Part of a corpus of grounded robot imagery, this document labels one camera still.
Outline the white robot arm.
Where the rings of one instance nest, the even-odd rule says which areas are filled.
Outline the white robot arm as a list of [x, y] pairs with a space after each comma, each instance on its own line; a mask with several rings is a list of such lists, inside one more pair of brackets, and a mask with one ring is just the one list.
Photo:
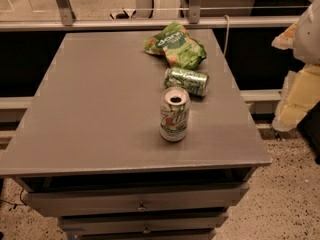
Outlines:
[[293, 54], [305, 64], [320, 64], [320, 0], [315, 0], [299, 18]]

